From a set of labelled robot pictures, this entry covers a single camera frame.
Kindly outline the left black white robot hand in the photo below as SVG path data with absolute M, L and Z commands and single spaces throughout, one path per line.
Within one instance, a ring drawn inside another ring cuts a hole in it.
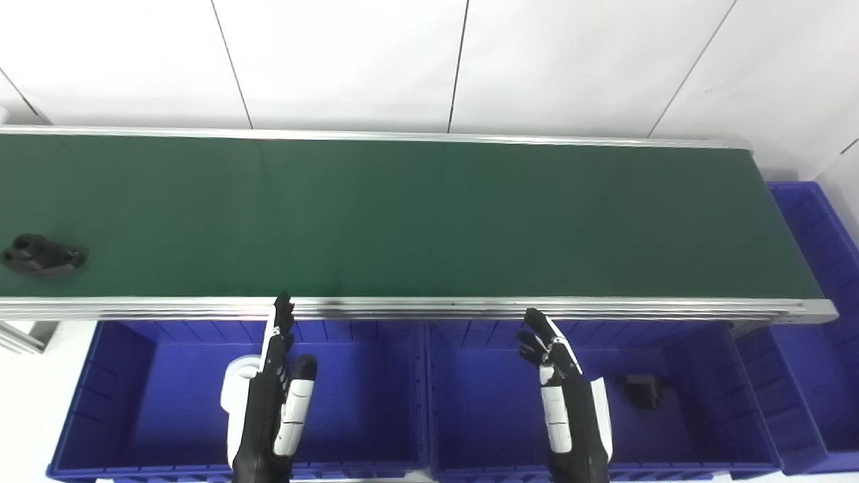
M 228 364 L 220 404 L 228 415 L 233 482 L 289 482 L 318 376 L 312 354 L 288 355 L 295 341 L 291 295 L 282 292 L 266 322 L 260 355 Z

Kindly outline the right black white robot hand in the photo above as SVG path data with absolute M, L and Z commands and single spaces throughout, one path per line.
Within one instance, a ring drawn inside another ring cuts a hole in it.
M 547 467 L 555 482 L 608 482 L 613 431 L 604 379 L 584 376 L 570 342 L 555 322 L 530 307 L 517 332 L 519 357 L 539 370 L 549 438 Z

